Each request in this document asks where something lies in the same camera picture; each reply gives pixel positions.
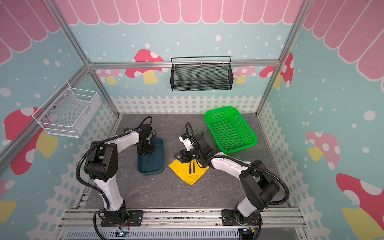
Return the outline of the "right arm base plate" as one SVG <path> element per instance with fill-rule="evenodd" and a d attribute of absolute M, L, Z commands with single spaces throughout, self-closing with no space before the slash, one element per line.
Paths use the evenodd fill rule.
<path fill-rule="evenodd" d="M 233 209 L 224 209 L 221 213 L 223 226 L 262 226 L 263 221 L 260 212 L 253 212 L 244 217 L 240 212 Z"/>

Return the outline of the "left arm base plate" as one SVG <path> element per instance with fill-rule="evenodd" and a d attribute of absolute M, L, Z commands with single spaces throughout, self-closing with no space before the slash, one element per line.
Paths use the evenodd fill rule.
<path fill-rule="evenodd" d="M 140 227 L 143 220 L 144 211 L 107 211 L 105 214 L 100 214 L 102 217 L 102 227 Z"/>

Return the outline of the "green plastic basket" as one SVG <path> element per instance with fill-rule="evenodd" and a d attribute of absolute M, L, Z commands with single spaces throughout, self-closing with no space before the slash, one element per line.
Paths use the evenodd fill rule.
<path fill-rule="evenodd" d="M 258 138 L 234 107 L 214 109 L 204 114 L 219 149 L 226 155 L 254 147 Z"/>

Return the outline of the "dark teal plastic tray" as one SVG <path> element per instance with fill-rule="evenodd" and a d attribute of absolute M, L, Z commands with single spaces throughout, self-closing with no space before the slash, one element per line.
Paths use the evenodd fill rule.
<path fill-rule="evenodd" d="M 138 172 L 145 175 L 160 174 L 165 169 L 165 146 L 162 139 L 155 139 L 153 141 L 155 151 L 151 154 L 149 165 L 146 167 L 148 155 L 138 155 Z"/>

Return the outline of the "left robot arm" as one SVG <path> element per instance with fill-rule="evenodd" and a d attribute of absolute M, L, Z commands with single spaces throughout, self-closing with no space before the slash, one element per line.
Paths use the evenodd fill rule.
<path fill-rule="evenodd" d="M 101 194 L 104 208 L 97 212 L 104 219 L 118 224 L 129 219 L 126 204 L 117 185 L 118 154 L 130 146 L 137 148 L 138 155 L 151 155 L 155 151 L 151 124 L 141 123 L 137 128 L 124 129 L 120 135 L 91 143 L 89 150 L 80 159 L 76 179 L 82 185 Z"/>

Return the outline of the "yellow paper napkin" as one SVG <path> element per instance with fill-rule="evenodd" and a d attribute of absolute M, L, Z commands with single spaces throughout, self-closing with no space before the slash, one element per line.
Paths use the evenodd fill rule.
<path fill-rule="evenodd" d="M 197 160 L 192 160 L 189 163 L 181 163 L 179 160 L 174 160 L 169 164 L 169 167 L 182 181 L 190 186 L 194 185 L 210 168 L 203 168 Z"/>

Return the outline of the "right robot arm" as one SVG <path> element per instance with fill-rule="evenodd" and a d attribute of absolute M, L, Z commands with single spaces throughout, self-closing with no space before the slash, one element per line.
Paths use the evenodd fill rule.
<path fill-rule="evenodd" d="M 245 197 L 231 211 L 223 210 L 223 218 L 245 225 L 255 220 L 260 211 L 269 206 L 286 203 L 289 188 L 277 175 L 271 173 L 259 160 L 244 162 L 212 149 L 204 133 L 194 136 L 185 133 L 179 137 L 185 149 L 174 155 L 181 164 L 190 164 L 188 174 L 194 170 L 193 162 L 201 169 L 212 168 L 225 172 L 241 182 Z"/>

